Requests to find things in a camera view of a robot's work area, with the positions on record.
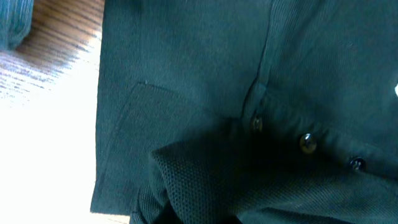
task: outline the shiny button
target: shiny button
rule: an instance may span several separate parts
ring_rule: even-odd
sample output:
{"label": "shiny button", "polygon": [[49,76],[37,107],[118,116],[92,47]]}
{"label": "shiny button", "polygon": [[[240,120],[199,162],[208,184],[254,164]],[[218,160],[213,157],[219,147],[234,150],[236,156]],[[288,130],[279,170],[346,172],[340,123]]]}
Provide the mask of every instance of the shiny button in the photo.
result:
{"label": "shiny button", "polygon": [[259,116],[255,116],[251,121],[252,130],[255,133],[262,131],[262,118]]}
{"label": "shiny button", "polygon": [[306,154],[311,154],[317,148],[317,140],[312,134],[304,134],[300,139],[300,148]]}
{"label": "shiny button", "polygon": [[354,158],[349,165],[353,170],[365,170],[366,168],[365,160],[360,157]]}

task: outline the blue denim cloth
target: blue denim cloth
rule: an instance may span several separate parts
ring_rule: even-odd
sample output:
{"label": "blue denim cloth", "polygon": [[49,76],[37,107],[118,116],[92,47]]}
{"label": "blue denim cloth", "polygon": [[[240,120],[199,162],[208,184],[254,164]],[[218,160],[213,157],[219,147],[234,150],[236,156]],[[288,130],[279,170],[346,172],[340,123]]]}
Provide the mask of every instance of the blue denim cloth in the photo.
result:
{"label": "blue denim cloth", "polygon": [[30,31],[34,0],[0,0],[0,50],[16,48]]}

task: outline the garment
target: garment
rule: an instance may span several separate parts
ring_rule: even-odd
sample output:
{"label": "garment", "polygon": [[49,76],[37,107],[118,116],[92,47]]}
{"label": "garment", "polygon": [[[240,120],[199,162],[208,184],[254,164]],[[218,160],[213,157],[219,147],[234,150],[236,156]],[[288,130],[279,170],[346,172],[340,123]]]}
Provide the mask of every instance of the garment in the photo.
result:
{"label": "garment", "polygon": [[0,50],[16,48],[30,31],[33,0],[0,0]]}
{"label": "garment", "polygon": [[397,21],[390,0],[106,1],[91,211],[397,223]]}

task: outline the textured fabric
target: textured fabric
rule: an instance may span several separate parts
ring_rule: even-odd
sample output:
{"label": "textured fabric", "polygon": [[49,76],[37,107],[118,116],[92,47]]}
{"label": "textured fabric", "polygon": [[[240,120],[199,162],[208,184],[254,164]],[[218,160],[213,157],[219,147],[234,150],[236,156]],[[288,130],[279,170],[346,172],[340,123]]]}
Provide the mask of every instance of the textured fabric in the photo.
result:
{"label": "textured fabric", "polygon": [[16,48],[30,31],[34,0],[0,0],[0,50]]}
{"label": "textured fabric", "polygon": [[91,211],[398,223],[397,21],[390,0],[107,1]]}

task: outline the wooden surface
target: wooden surface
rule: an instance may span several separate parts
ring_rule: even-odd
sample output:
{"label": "wooden surface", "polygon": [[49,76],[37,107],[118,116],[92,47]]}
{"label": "wooden surface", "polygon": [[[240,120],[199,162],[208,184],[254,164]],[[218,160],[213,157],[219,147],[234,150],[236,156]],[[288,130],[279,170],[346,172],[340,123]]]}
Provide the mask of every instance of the wooden surface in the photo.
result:
{"label": "wooden surface", "polygon": [[29,36],[0,52],[0,223],[129,221],[89,213],[103,8],[35,0]]}

